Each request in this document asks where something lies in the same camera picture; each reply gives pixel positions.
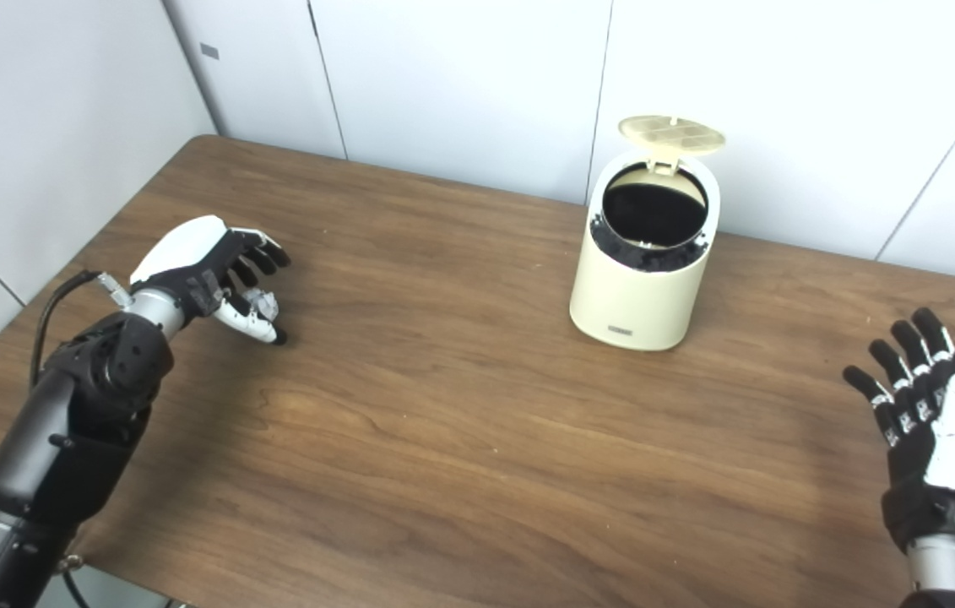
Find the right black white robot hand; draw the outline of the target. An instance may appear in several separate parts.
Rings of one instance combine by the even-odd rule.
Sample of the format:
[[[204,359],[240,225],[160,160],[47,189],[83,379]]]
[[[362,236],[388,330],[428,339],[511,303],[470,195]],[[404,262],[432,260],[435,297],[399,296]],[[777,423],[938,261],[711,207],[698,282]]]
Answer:
[[[841,376],[870,404],[887,445],[882,522],[906,551],[925,536],[955,535],[955,341],[922,307],[868,351],[885,377],[853,365]]]

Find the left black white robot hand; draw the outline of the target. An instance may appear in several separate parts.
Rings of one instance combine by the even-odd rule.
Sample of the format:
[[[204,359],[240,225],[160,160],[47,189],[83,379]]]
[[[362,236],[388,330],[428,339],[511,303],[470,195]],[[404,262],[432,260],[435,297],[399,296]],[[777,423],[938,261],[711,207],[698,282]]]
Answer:
[[[258,288],[261,276],[291,263],[264,231],[230,227],[217,215],[188,220],[167,232],[130,277],[125,308],[172,341],[197,318],[212,317],[265,344],[283,345],[278,305]]]

